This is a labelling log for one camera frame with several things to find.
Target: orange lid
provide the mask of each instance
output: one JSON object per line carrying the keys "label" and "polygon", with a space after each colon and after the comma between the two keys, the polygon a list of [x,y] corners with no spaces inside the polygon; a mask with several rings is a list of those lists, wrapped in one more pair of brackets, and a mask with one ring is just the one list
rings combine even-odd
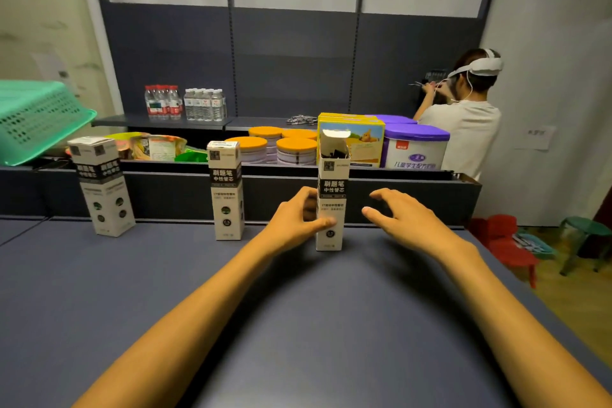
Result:
{"label": "orange lid", "polygon": [[317,149],[317,142],[304,137],[285,137],[279,139],[276,146],[285,151],[310,151]]}
{"label": "orange lid", "polygon": [[230,137],[226,142],[240,142],[240,148],[245,150],[263,149],[267,145],[267,140],[263,137]]}
{"label": "orange lid", "polygon": [[283,137],[302,137],[302,139],[317,140],[317,132],[311,129],[284,129]]}
{"label": "orange lid", "polygon": [[256,137],[280,137],[283,130],[276,126],[255,126],[249,129],[249,135]]}

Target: forearm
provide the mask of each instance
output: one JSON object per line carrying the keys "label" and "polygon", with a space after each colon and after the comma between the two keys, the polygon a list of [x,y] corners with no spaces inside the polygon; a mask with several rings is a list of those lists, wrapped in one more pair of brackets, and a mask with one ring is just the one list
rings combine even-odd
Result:
{"label": "forearm", "polygon": [[423,103],[421,103],[421,106],[419,107],[417,112],[414,114],[414,117],[413,117],[414,120],[418,121],[423,115],[423,113],[425,112],[425,110],[427,110],[429,107],[432,106],[434,96],[435,96],[435,92],[430,92],[425,95],[425,98],[423,99]]}
{"label": "forearm", "polygon": [[449,261],[445,266],[466,297],[478,327],[524,407],[612,406],[607,391],[506,289],[482,259]]}
{"label": "forearm", "polygon": [[250,242],[159,320],[74,407],[175,406],[247,289],[269,263],[271,256],[260,244]]}

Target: woman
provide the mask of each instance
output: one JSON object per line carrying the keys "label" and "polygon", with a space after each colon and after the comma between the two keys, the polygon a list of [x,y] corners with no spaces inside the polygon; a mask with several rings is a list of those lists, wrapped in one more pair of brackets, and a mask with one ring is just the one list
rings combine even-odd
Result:
{"label": "woman", "polygon": [[[335,224],[315,217],[317,190],[302,188],[217,274],[121,355],[74,408],[173,407],[259,273],[281,252]],[[409,195],[380,189],[393,211],[363,214],[397,242],[439,261],[462,291],[476,323],[523,406],[610,408],[606,390],[540,325],[488,269],[478,249]]]}
{"label": "woman", "polygon": [[[480,177],[501,120],[501,112],[487,98],[502,67],[494,50],[472,48],[459,58],[446,80],[423,86],[426,95],[414,119],[450,133],[442,169],[476,180]],[[437,93],[444,95],[450,106],[433,105]]]}

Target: black label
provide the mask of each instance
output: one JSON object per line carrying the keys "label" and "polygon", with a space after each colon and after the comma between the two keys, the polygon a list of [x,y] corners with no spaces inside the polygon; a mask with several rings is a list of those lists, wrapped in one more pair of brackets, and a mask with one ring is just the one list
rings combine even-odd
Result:
{"label": "black label", "polygon": [[242,165],[235,169],[210,168],[210,187],[238,187]]}
{"label": "black label", "polygon": [[320,199],[345,199],[346,179],[319,179],[319,198]]}
{"label": "black label", "polygon": [[123,176],[119,167],[119,159],[107,161],[100,165],[76,165],[79,181],[88,184],[105,184]]}

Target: green plastic basket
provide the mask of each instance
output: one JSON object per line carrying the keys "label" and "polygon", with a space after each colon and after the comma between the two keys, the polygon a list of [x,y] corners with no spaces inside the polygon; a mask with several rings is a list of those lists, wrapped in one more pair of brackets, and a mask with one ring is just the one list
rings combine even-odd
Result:
{"label": "green plastic basket", "polygon": [[31,160],[95,117],[60,82],[0,80],[0,162]]}

